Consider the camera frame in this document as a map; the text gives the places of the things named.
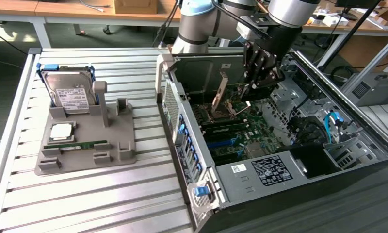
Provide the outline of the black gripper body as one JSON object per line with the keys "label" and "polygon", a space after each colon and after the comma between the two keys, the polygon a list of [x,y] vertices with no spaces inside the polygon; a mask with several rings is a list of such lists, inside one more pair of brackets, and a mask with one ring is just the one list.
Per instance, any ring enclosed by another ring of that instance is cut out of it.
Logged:
{"label": "black gripper body", "polygon": [[282,58],[289,53],[302,30],[303,27],[270,26],[267,29],[270,39],[258,40],[258,44],[266,51]]}

